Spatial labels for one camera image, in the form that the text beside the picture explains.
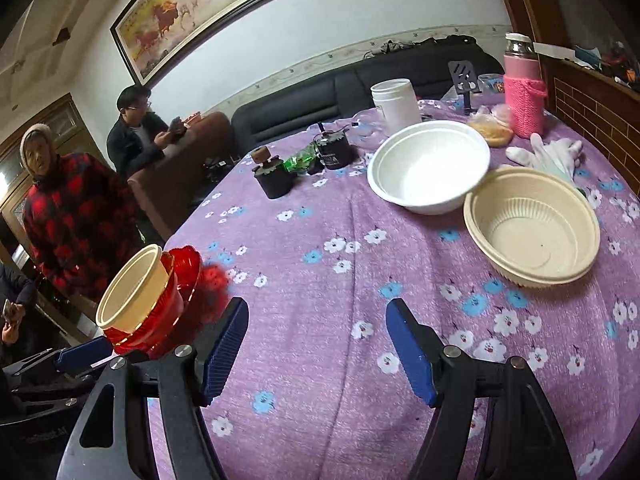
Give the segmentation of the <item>beige ribbed plastic bowl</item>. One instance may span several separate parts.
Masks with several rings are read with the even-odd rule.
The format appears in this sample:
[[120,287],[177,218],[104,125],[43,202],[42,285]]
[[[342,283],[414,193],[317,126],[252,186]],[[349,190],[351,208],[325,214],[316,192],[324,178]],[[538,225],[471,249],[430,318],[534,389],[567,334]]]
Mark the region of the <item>beige ribbed plastic bowl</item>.
[[573,185],[513,166],[488,172],[466,194],[466,229],[491,266],[514,284],[548,288],[587,275],[600,249],[597,216]]

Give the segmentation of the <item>white foam bowl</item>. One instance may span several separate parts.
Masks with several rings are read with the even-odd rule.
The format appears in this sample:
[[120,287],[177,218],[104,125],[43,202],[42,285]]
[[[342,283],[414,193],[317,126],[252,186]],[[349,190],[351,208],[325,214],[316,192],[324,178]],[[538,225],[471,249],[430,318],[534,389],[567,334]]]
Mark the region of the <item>white foam bowl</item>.
[[490,147],[475,129],[431,120],[390,136],[373,154],[367,178],[387,203],[438,216],[462,206],[485,177],[490,160]]

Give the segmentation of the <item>red glass plate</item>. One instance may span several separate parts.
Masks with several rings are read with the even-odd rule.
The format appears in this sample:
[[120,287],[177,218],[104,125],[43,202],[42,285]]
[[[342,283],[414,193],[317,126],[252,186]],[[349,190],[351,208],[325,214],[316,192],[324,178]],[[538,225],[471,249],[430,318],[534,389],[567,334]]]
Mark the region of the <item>red glass plate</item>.
[[118,356],[134,350],[150,359],[166,354],[202,284],[203,260],[192,246],[169,249],[160,261],[168,271],[168,284],[140,326],[130,335],[117,328],[104,330]]

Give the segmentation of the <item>small beige plastic bowl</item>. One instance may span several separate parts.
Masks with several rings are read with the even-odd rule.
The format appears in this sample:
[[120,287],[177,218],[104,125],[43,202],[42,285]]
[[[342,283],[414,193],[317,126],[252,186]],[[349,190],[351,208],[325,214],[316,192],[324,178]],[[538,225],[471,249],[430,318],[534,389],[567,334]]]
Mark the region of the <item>small beige plastic bowl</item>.
[[108,285],[96,311],[96,324],[132,334],[146,319],[164,291],[169,275],[163,251],[152,244],[139,250]]

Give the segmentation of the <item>person in red plaid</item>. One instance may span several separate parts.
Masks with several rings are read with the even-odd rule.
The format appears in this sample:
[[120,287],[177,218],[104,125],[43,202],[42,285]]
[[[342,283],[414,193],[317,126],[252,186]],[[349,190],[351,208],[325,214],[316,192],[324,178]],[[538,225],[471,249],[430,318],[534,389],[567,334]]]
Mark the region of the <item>person in red plaid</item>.
[[89,153],[58,154],[45,124],[26,130],[20,154],[32,176],[23,224],[38,269],[65,296],[97,304],[143,247],[130,187]]

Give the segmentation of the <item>purple floral tablecloth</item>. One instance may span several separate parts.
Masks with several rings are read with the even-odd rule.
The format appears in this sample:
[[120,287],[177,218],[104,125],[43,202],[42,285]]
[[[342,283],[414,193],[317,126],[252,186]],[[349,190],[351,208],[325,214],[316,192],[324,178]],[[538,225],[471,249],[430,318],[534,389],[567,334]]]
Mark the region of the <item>purple floral tablecloth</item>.
[[591,272],[525,289],[491,269],[462,215],[380,200],[366,164],[304,177],[270,200],[242,160],[169,240],[221,266],[250,325],[203,412],[231,479],[403,479],[432,411],[385,324],[394,298],[471,356],[522,356],[579,478],[613,463],[639,415],[639,183],[582,136],[575,181],[599,221]]

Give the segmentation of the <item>black pot with cork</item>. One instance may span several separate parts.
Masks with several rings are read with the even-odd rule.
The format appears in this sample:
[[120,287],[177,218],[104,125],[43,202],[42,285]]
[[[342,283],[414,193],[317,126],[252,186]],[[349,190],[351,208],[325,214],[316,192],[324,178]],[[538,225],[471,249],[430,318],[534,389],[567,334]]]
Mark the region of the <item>black pot with cork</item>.
[[270,200],[285,196],[292,190],[294,176],[285,169],[279,156],[272,156],[266,146],[260,146],[250,152],[255,164],[254,178]]

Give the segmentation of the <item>black round tea tin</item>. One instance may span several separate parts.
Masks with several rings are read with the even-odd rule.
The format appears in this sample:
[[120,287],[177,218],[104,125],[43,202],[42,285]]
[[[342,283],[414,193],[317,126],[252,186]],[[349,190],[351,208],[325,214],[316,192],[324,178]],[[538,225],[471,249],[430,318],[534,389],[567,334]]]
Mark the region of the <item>black round tea tin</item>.
[[319,132],[312,143],[322,165],[329,170],[339,170],[350,165],[354,160],[354,151],[346,136],[346,128],[330,130],[318,122]]

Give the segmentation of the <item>white cotton glove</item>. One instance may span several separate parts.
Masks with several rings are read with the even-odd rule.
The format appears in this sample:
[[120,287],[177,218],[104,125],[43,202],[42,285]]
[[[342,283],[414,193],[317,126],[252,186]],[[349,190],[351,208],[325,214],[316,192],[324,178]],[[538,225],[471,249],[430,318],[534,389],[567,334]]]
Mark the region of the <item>white cotton glove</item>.
[[530,149],[510,146],[506,158],[511,162],[558,177],[568,183],[574,182],[576,167],[582,156],[582,141],[562,138],[544,143],[538,133],[529,138]]

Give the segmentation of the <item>bagged yellow food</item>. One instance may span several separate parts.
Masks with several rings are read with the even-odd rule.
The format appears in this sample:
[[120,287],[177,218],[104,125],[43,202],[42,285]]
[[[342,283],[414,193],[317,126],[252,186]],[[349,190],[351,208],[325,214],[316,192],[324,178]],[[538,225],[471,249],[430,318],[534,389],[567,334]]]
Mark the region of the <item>bagged yellow food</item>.
[[511,111],[506,104],[493,107],[482,105],[469,116],[468,125],[475,129],[491,148],[505,148],[514,136]]

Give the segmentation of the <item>wooden brick-pattern cabinet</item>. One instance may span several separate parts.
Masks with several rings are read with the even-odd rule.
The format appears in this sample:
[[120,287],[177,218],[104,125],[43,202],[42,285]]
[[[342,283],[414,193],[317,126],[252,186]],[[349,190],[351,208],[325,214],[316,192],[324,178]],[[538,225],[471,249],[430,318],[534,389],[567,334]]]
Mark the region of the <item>wooden brick-pattern cabinet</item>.
[[584,136],[639,192],[639,95],[594,70],[540,59],[548,111]]

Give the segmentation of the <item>pink sleeved thermos bottle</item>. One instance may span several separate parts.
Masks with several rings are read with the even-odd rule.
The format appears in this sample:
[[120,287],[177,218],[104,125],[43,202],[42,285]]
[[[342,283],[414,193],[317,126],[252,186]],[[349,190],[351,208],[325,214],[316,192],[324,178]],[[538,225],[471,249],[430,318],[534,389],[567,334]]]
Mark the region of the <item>pink sleeved thermos bottle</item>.
[[503,76],[510,124],[520,138],[544,132],[544,101],[547,87],[542,79],[540,62],[529,36],[506,33]]

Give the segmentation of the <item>white plastic jar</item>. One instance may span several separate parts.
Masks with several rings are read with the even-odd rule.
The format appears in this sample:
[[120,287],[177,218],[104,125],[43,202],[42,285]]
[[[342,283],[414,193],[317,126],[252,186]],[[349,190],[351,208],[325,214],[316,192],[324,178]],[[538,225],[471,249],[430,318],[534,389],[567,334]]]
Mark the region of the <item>white plastic jar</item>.
[[422,122],[418,99],[408,78],[378,82],[371,87],[371,94],[388,136]]

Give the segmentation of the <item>black phone stand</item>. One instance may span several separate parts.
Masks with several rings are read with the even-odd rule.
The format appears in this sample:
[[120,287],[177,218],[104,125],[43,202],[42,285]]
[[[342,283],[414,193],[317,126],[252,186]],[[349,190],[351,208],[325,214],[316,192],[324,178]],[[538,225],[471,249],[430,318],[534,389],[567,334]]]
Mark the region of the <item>black phone stand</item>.
[[464,114],[469,116],[473,111],[471,94],[478,89],[474,66],[468,60],[449,61],[448,70],[457,95],[462,96]]

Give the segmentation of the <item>framed horse painting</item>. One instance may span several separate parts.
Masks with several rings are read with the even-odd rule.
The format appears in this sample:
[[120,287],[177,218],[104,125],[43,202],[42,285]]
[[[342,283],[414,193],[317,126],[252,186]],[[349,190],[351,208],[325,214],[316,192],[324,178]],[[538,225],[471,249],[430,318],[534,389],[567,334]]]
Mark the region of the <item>framed horse painting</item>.
[[155,84],[209,36],[268,0],[130,0],[110,28],[136,84]]

